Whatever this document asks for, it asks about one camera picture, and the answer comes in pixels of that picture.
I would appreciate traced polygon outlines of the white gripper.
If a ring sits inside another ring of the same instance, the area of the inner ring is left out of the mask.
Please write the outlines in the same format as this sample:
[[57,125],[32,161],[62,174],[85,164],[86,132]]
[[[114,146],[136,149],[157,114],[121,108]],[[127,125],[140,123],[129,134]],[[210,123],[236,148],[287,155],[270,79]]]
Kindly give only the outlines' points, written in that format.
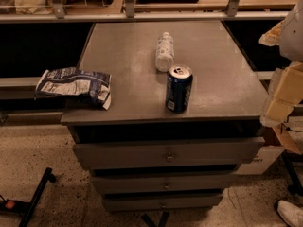
[[262,34],[258,42],[279,45],[280,55],[293,61],[285,69],[277,68],[269,84],[260,123],[275,127],[303,100],[303,0],[294,6],[284,22]]

